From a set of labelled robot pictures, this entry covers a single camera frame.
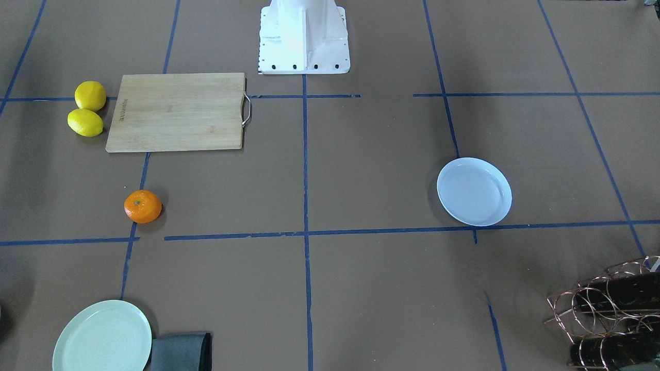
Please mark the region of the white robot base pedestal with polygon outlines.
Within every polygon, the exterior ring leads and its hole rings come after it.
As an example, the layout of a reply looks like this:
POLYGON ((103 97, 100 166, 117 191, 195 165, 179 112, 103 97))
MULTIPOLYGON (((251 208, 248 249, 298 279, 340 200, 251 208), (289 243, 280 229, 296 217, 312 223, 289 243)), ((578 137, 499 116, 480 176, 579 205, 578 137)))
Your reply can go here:
POLYGON ((335 1, 271 1, 260 12, 258 73, 346 74, 345 9, 335 1))

